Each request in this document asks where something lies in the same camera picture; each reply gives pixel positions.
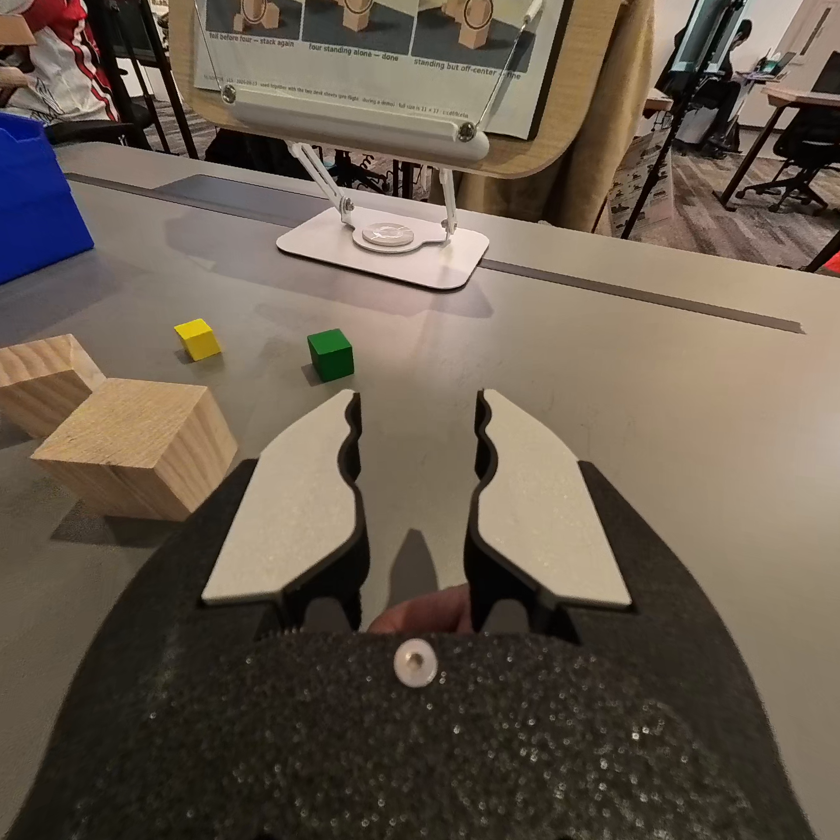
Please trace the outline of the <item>blue plastic bin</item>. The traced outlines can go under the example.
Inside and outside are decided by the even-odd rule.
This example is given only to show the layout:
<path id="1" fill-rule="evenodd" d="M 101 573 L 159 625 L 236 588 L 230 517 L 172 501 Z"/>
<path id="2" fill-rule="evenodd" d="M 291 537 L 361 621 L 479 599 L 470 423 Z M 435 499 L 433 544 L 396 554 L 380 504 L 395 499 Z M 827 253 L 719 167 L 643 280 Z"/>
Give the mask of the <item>blue plastic bin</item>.
<path id="1" fill-rule="evenodd" d="M 40 122 L 1 114 L 1 283 L 94 248 Z"/>

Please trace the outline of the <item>beige coat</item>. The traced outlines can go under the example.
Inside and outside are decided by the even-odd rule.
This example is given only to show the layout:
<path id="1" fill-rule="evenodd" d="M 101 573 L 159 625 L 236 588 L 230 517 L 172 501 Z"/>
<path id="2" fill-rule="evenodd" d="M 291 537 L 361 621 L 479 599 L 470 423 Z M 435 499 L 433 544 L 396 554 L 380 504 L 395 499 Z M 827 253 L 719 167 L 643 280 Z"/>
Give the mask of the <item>beige coat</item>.
<path id="1" fill-rule="evenodd" d="M 561 157 L 518 179 L 455 173 L 459 208 L 593 233 L 652 87 L 655 2 L 611 2 L 612 33 Z"/>

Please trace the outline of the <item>small yellow wooden cube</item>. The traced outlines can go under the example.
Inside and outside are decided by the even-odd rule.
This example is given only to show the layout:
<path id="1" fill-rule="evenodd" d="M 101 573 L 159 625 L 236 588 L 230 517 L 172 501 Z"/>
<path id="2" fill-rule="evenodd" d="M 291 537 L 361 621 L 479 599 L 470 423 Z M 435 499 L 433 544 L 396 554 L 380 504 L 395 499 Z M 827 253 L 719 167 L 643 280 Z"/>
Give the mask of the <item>small yellow wooden cube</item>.
<path id="1" fill-rule="evenodd" d="M 214 330 L 202 318 L 177 324 L 174 331 L 191 362 L 203 361 L 223 352 Z"/>

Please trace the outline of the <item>small green wooden cube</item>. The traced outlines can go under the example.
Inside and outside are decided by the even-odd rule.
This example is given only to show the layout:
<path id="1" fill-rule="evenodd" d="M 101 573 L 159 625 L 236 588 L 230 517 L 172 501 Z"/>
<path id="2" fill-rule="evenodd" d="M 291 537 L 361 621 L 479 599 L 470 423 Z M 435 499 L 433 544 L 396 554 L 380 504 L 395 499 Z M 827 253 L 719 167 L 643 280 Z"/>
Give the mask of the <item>small green wooden cube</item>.
<path id="1" fill-rule="evenodd" d="M 334 382 L 354 374 L 354 352 L 341 329 L 307 336 L 311 364 L 321 382 Z"/>

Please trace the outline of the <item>wooden office desk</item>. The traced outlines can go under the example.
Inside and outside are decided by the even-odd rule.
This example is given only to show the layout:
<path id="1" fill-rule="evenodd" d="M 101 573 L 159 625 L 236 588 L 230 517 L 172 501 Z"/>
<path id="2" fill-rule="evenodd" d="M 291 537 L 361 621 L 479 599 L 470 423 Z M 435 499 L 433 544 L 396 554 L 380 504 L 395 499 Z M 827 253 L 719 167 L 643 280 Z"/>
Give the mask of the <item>wooden office desk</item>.
<path id="1" fill-rule="evenodd" d="M 714 192 L 719 204 L 729 212 L 734 208 L 730 206 L 730 200 L 739 189 L 743 179 L 749 172 L 754 160 L 758 157 L 765 143 L 774 131 L 782 113 L 786 109 L 819 108 L 839 110 L 839 95 L 818 91 L 798 91 L 788 89 L 778 83 L 770 83 L 764 87 L 764 96 L 767 98 L 773 111 L 762 127 L 761 131 L 753 140 L 745 155 L 741 158 L 738 168 L 731 176 L 727 186 L 721 192 Z"/>

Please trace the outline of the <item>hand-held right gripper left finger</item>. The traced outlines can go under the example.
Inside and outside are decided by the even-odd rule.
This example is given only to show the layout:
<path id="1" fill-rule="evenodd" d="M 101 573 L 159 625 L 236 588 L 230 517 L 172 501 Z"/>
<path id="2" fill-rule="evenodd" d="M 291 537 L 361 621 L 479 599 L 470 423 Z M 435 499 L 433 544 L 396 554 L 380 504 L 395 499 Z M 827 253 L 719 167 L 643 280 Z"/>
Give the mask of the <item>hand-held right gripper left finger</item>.
<path id="1" fill-rule="evenodd" d="M 300 627 L 333 599 L 361 627 L 371 567 L 361 473 L 361 394 L 341 390 L 262 451 L 208 577 L 205 606 L 264 603 Z"/>

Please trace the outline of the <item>medium plain wooden cube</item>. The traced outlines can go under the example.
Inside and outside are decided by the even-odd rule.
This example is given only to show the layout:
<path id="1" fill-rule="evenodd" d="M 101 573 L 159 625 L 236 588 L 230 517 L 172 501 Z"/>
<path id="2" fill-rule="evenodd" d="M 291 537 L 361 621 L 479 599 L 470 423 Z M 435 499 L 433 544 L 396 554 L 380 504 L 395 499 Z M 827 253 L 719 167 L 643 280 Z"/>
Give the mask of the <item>medium plain wooden cube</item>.
<path id="1" fill-rule="evenodd" d="M 70 333 L 1 349 L 1 410 L 32 438 L 55 432 L 107 376 Z"/>

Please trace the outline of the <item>black tag board stand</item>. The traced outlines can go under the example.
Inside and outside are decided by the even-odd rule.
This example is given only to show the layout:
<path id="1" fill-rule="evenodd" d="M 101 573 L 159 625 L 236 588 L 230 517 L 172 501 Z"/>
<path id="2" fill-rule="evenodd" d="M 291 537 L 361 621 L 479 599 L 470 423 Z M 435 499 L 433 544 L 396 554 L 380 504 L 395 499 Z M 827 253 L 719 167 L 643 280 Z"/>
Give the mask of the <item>black tag board stand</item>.
<path id="1" fill-rule="evenodd" d="M 161 27 L 152 5 L 146 1 L 86 1 L 87 20 L 96 41 L 101 67 L 104 69 L 114 107 L 120 122 L 128 125 L 127 142 L 130 146 L 150 150 L 145 131 L 153 126 L 161 141 L 163 152 L 171 154 L 169 142 L 163 131 L 160 115 L 154 104 L 151 89 L 147 86 L 142 68 L 158 72 L 163 82 L 165 97 L 181 133 L 186 154 L 196 160 L 198 152 L 172 74 L 172 64 L 164 46 Z M 123 80 L 119 60 L 127 60 L 140 85 L 140 100 L 129 94 Z"/>

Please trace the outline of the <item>person's right hand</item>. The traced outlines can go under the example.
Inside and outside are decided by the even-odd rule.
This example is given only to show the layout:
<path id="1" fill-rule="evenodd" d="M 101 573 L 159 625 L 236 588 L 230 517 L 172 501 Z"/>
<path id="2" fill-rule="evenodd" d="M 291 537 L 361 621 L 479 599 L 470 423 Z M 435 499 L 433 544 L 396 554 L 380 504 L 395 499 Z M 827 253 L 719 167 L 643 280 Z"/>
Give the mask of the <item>person's right hand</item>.
<path id="1" fill-rule="evenodd" d="M 386 609 L 367 629 L 370 634 L 470 634 L 473 632 L 467 584 L 420 595 Z"/>

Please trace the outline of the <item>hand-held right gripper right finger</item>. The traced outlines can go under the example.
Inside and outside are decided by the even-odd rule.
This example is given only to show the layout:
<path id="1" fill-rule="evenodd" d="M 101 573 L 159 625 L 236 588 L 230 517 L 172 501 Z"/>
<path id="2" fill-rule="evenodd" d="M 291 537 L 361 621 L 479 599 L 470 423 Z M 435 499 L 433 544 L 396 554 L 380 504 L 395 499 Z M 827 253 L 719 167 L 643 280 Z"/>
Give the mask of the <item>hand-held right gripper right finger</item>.
<path id="1" fill-rule="evenodd" d="M 517 602 L 528 630 L 575 636 L 570 607 L 634 608 L 579 459 L 499 391 L 478 390 L 478 484 L 469 501 L 464 570 L 470 622 L 480 631 L 499 602 Z"/>

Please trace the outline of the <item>black tripod stand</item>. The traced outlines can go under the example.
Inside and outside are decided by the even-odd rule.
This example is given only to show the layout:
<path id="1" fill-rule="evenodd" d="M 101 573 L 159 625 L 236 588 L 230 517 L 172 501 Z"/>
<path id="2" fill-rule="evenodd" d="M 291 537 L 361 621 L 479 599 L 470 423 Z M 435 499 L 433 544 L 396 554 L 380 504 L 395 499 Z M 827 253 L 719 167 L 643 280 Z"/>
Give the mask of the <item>black tripod stand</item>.
<path id="1" fill-rule="evenodd" d="M 732 37 L 734 37 L 735 31 L 739 25 L 739 20 L 743 14 L 743 9 L 747 3 L 744 1 L 729 2 L 730 6 L 724 14 L 700 68 L 691 73 L 682 72 L 686 74 L 686 83 L 679 95 L 677 107 L 673 111 L 670 129 L 657 153 L 656 158 L 654 159 L 654 162 L 647 171 L 647 176 L 644 180 L 642 189 L 637 195 L 637 200 L 633 205 L 633 210 L 623 227 L 621 239 L 629 238 L 630 234 L 634 230 L 639 216 L 644 210 L 644 205 L 646 204 L 648 197 L 658 184 L 660 170 L 662 169 L 665 158 L 676 138 L 677 132 L 681 127 L 681 123 L 686 116 L 691 99 L 697 91 L 700 83 L 705 79 L 705 77 L 709 76 L 713 72 L 711 70 L 711 65 L 715 64 L 716 67 L 719 66 L 720 61 L 717 60 L 716 56 L 725 51 L 727 45 L 730 44 Z"/>

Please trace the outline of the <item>large display screen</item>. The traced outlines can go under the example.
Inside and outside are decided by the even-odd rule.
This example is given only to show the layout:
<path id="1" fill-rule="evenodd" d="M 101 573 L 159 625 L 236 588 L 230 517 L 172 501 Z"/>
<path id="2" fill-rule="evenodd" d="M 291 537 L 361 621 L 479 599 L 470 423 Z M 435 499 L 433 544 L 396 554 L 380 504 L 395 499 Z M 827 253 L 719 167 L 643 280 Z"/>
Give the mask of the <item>large display screen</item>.
<path id="1" fill-rule="evenodd" d="M 693 3 L 686 26 L 677 37 L 674 53 L 666 67 L 667 72 L 691 73 L 700 68 L 729 6 L 729 1 Z"/>

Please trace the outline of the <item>black office chair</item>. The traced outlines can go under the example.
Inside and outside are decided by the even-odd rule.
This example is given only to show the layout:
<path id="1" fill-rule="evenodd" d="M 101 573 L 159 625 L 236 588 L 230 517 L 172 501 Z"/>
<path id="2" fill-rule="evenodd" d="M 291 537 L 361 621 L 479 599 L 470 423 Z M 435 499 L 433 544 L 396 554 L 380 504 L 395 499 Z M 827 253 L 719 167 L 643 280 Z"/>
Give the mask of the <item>black office chair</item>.
<path id="1" fill-rule="evenodd" d="M 814 192 L 811 183 L 823 170 L 838 172 L 839 110 L 817 106 L 800 109 L 775 142 L 773 152 L 783 158 L 773 180 L 750 184 L 736 192 L 736 198 L 741 200 L 748 192 L 777 195 L 778 200 L 770 205 L 774 213 L 792 197 L 804 206 L 817 205 L 816 214 L 827 209 L 827 203 Z"/>

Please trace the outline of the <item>printed instruction sheet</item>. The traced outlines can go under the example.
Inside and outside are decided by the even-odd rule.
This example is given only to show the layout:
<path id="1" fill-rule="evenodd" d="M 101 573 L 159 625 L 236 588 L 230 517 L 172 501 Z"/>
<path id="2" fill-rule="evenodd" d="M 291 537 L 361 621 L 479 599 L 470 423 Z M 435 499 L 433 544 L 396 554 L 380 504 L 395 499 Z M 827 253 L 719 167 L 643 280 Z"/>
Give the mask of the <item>printed instruction sheet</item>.
<path id="1" fill-rule="evenodd" d="M 571 2 L 196 2 L 195 87 L 248 126 L 530 140 Z"/>

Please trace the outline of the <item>large plain wooden cube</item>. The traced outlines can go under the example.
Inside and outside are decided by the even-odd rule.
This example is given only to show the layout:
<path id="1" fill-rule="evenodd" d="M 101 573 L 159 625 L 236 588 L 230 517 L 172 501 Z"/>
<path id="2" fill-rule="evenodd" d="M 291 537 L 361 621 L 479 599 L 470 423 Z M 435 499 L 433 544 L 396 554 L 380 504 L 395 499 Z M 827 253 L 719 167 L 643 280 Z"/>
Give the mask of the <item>large plain wooden cube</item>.
<path id="1" fill-rule="evenodd" d="M 30 458 L 98 514 L 183 522 L 237 452 L 207 386 L 111 378 Z"/>

